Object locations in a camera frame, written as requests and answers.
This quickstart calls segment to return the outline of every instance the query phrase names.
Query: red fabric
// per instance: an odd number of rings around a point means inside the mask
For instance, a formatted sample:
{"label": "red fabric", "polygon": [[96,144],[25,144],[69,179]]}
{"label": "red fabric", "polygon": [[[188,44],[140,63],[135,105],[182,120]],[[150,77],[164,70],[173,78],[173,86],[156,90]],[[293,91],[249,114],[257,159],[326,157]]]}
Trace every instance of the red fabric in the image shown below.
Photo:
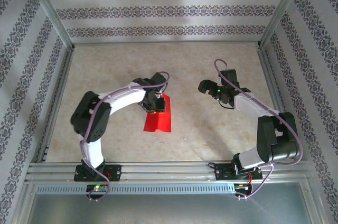
{"label": "red fabric", "polygon": [[163,94],[162,97],[164,97],[165,101],[165,112],[148,113],[143,131],[154,132],[161,130],[165,133],[171,133],[170,97],[165,94]]}

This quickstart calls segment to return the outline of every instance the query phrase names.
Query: robotic arm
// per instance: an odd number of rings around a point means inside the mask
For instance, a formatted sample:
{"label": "robotic arm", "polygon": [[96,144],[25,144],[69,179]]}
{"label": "robotic arm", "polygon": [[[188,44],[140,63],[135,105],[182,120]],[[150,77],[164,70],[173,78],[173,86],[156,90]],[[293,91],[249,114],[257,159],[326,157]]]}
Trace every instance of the robotic arm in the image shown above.
{"label": "robotic arm", "polygon": [[[298,157],[300,151],[295,136],[280,123],[278,118],[258,105],[249,89],[240,88],[235,69],[223,70],[220,73],[236,88],[222,77],[221,85],[211,80],[202,80],[198,88],[199,92],[205,94],[208,91],[208,94],[218,100],[220,105],[229,104],[231,107],[229,109],[244,112],[257,123],[256,147],[234,155],[231,162],[233,174],[247,174],[260,165]],[[278,114],[296,132],[294,116],[291,113],[280,113],[271,108],[269,110]]]}
{"label": "robotic arm", "polygon": [[[87,128],[89,125],[91,126],[88,137],[83,143],[82,151],[82,155],[86,159],[86,161],[82,160],[82,165],[91,175],[97,178],[97,172],[93,168],[100,173],[105,168],[105,160],[101,151],[101,138],[106,131],[109,116],[133,103],[138,103],[147,113],[164,112],[165,101],[161,97],[161,93],[166,86],[167,79],[157,72],[150,79],[138,78],[133,80],[127,86],[116,90],[116,94],[97,95],[89,91],[84,95],[71,117],[71,124],[81,141],[85,137]],[[101,100],[104,101],[99,105],[90,124],[93,110]]]}

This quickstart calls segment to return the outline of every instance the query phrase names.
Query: patterned wallpaper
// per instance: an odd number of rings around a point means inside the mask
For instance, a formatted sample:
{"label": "patterned wallpaper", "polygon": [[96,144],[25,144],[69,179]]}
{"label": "patterned wallpaper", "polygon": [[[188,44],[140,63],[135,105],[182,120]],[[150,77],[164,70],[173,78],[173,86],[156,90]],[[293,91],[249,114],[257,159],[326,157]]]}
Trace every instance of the patterned wallpaper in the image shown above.
{"label": "patterned wallpaper", "polygon": [[51,0],[74,43],[259,41],[280,0]]}
{"label": "patterned wallpaper", "polygon": [[292,0],[266,45],[284,106],[314,170],[329,223],[338,223],[337,0]]}
{"label": "patterned wallpaper", "polygon": [[0,0],[0,22],[0,223],[10,223],[66,49],[38,0]]}

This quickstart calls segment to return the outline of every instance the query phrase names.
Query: table surface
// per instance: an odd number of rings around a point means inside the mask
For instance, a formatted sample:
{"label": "table surface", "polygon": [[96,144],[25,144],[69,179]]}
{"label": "table surface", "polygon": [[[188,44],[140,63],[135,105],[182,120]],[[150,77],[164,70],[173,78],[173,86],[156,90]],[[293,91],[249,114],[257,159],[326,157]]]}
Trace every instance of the table surface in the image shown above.
{"label": "table surface", "polygon": [[47,162],[79,162],[81,152],[70,117],[85,92],[114,91],[135,78],[157,71],[170,73],[172,132],[144,132],[146,113],[132,104],[114,113],[102,138],[108,162],[230,160],[256,145],[256,121],[219,106],[198,92],[203,79],[218,82],[216,58],[236,69],[247,87],[272,107],[268,87],[253,43],[151,43],[78,46],[75,49]]}

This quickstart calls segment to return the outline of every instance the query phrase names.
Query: cable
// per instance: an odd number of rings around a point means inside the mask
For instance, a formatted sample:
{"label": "cable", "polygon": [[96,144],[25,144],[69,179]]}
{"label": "cable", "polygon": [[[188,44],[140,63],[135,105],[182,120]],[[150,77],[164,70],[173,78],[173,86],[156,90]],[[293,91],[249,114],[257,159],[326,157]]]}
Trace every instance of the cable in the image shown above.
{"label": "cable", "polygon": [[167,87],[168,87],[168,82],[163,89],[161,89],[159,92],[155,92],[155,93],[162,95],[164,93],[164,91],[167,89]]}
{"label": "cable", "polygon": [[249,173],[249,179],[250,179],[249,186],[251,187],[251,190],[252,190],[252,174],[251,173]]}
{"label": "cable", "polygon": [[233,107],[226,107],[221,105],[221,101],[218,99],[218,103],[220,104],[221,107],[223,107],[224,109],[234,109]]}
{"label": "cable", "polygon": [[[101,172],[99,172],[98,170],[96,170],[91,164],[90,162],[88,162],[88,158],[87,158],[87,155],[85,153],[85,149],[84,149],[84,145],[87,141],[87,138],[89,137],[89,133],[90,133],[90,130],[91,130],[91,127],[93,125],[93,122],[94,122],[94,119],[95,119],[95,116],[96,116],[96,112],[98,110],[98,108],[100,107],[100,105],[107,99],[110,99],[110,98],[113,98],[115,97],[116,95],[120,94],[121,92],[125,91],[125,90],[132,90],[132,89],[139,89],[139,90],[142,90],[144,88],[157,88],[157,87],[161,87],[161,86],[164,86],[165,84],[168,84],[168,81],[169,81],[169,78],[170,78],[170,75],[169,73],[167,72],[159,72],[159,73],[164,73],[167,75],[167,79],[163,82],[163,83],[160,83],[160,84],[156,84],[156,85],[150,85],[150,86],[128,86],[128,87],[125,87],[125,88],[121,88],[121,89],[117,89],[109,94],[107,94],[105,97],[103,97],[103,99],[101,99],[96,105],[95,105],[95,108],[93,110],[93,113],[91,114],[90,116],[90,119],[89,119],[89,123],[88,123],[88,127],[87,127],[87,130],[86,130],[86,133],[84,134],[84,137],[83,137],[83,140],[80,141],[80,148],[81,148],[81,153],[82,153],[82,156],[83,156],[83,161],[92,169],[94,170],[95,173],[97,173],[98,175],[100,175],[102,178],[104,178],[106,181],[107,181],[107,188],[106,188],[106,193],[104,195],[102,195],[100,198],[98,199],[95,199],[96,202],[98,202],[99,200],[103,199],[110,191],[110,181],[109,179],[103,175]],[[89,200],[91,201],[92,200],[92,197],[91,197],[91,193],[93,191],[90,191],[89,193]]]}
{"label": "cable", "polygon": [[252,193],[250,193],[249,195],[245,195],[244,193],[236,192],[236,194],[241,195],[241,197],[238,196],[239,200],[240,199],[245,199],[246,200],[248,198],[251,198],[253,195],[255,195],[260,190],[260,188],[262,188],[262,186],[265,183],[265,181],[269,179],[270,175],[274,171],[274,165],[272,163],[270,163],[269,166],[271,166],[271,170],[269,171],[269,173],[267,174],[267,176],[263,179],[263,181],[261,182],[261,184],[257,187],[257,189],[255,189]]}
{"label": "cable", "polygon": [[215,164],[213,162],[209,162],[208,163],[208,167],[212,168],[213,170],[215,170]]}
{"label": "cable", "polygon": [[252,99],[256,104],[258,104],[260,107],[262,107],[264,110],[266,110],[267,112],[269,112],[270,114],[274,115],[275,117],[277,117],[279,119],[279,121],[281,121],[286,128],[288,128],[288,130],[292,133],[292,135],[295,137],[298,147],[299,147],[299,157],[297,160],[293,161],[293,162],[288,162],[288,163],[283,163],[283,162],[272,162],[274,164],[280,164],[280,165],[294,165],[297,164],[298,162],[301,161],[302,157],[303,157],[303,146],[301,143],[301,140],[299,139],[297,133],[292,129],[292,127],[284,120],[282,119],[278,114],[276,114],[275,112],[273,112],[272,110],[270,110],[269,107],[265,106],[264,104],[262,104],[259,100],[257,100],[256,98],[248,95],[247,93],[245,93],[243,90],[241,90],[240,88],[238,88],[237,86],[235,86],[230,80],[228,80],[222,73],[221,71],[218,69],[217,67],[217,61],[221,61],[222,63],[224,63],[226,65],[226,67],[228,66],[228,64],[222,60],[222,59],[215,59],[214,61],[214,66],[216,68],[216,71],[218,72],[219,76],[225,80],[230,86],[232,86],[233,88],[236,88],[240,93],[242,93],[243,95],[245,95],[247,98]]}

